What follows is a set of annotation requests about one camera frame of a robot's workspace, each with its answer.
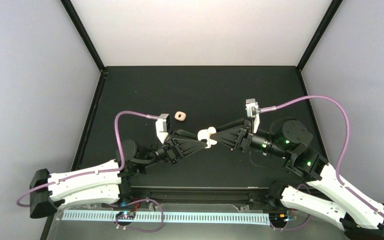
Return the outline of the cream earbud charging case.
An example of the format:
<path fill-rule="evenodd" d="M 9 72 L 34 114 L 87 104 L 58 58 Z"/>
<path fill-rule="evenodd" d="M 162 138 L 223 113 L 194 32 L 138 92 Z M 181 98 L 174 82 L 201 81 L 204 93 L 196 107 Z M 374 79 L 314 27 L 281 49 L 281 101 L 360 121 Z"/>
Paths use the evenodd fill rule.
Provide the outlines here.
<path fill-rule="evenodd" d="M 216 134 L 217 130 L 215 127 L 211 126 L 207 129 L 201 129 L 197 133 L 197 139 L 199 141 L 204 141 L 206 143 L 206 149 L 211 148 L 213 145 L 216 145 L 218 142 L 211 139 L 211 135 Z"/>

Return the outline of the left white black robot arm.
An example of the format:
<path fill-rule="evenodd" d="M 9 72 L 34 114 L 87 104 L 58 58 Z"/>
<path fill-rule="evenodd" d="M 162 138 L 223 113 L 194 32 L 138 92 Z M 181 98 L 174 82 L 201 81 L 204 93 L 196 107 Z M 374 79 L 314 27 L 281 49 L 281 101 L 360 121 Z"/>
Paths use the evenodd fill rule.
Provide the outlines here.
<path fill-rule="evenodd" d="M 93 203 L 124 204 L 132 199 L 129 178 L 145 174 L 146 168 L 160 162 L 175 164 L 200 150 L 209 149 L 216 141 L 211 133 L 197 135 L 184 130 L 172 131 L 164 142 L 146 147 L 128 139 L 121 143 L 123 152 L 100 165 L 65 173 L 37 170 L 29 185 L 29 216 L 40 219 L 73 205 Z"/>

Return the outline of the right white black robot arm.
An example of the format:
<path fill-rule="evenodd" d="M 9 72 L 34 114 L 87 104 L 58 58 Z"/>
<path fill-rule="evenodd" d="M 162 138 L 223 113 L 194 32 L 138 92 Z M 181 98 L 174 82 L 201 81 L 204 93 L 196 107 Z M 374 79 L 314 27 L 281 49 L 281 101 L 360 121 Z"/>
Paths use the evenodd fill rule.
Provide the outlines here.
<path fill-rule="evenodd" d="M 270 209 L 283 206 L 306 212 L 336 226 L 350 240 L 384 240 L 384 203 L 340 180 L 329 161 L 310 149 L 313 136 L 298 120 L 285 119 L 274 133 L 254 131 L 243 120 L 222 126 L 209 137 L 231 149 L 251 148 L 281 158 L 286 172 L 325 195 L 320 198 L 274 182 L 264 196 Z"/>

